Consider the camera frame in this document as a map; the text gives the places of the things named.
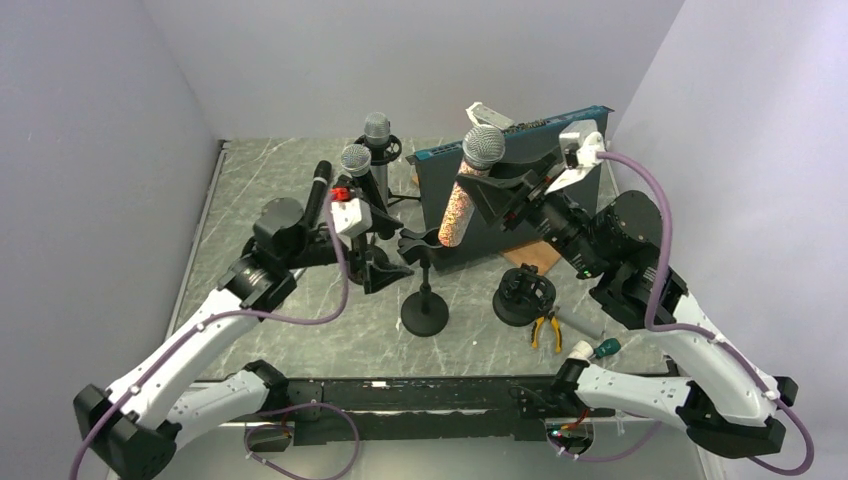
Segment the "black wireless microphone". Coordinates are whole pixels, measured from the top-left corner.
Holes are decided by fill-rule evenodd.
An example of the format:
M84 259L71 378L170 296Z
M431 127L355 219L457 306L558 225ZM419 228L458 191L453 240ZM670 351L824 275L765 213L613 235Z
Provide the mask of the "black wireless microphone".
M302 217L302 223L307 230L312 230L318 222L331 177L332 164L327 160L320 160L314 170L311 189Z

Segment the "glitter handle microphone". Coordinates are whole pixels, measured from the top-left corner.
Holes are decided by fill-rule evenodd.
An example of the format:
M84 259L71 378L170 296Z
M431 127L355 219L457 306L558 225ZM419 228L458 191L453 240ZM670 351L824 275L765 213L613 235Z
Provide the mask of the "glitter handle microphone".
M472 127L462 140L462 160L444 210L438 240L447 248L463 241L475 212L470 188L479 178L487 177L505 155L503 132L492 125Z

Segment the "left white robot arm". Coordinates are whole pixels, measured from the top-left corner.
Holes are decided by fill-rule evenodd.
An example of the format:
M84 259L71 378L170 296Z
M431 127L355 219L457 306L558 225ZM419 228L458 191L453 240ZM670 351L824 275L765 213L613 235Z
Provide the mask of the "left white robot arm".
M339 189L306 204L270 201L240 255L195 313L140 365L100 388L84 387L73 402L81 453L96 454L123 479L152 479L197 437L244 416L283 423L310 402L289 379L256 360L226 380L193 390L198 376L236 340L266 320L296 289L298 273L337 265L373 293L409 275L380 265L369 234L392 237L402 223Z

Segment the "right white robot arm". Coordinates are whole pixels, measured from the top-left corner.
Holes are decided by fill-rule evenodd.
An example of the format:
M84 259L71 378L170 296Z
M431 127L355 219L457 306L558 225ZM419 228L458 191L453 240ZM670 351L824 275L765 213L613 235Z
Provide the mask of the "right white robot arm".
M549 387L557 411L620 410L682 430L697 446L728 459L762 463L781 451L797 383L749 361L709 320L671 268L672 215L654 176L617 153L607 159L637 173L649 192L628 191L589 216L554 182L575 171L553 166L511 179L461 174L458 186L490 224L534 228L577 272L613 320L640 330L668 354L680 377L643 377L566 360Z

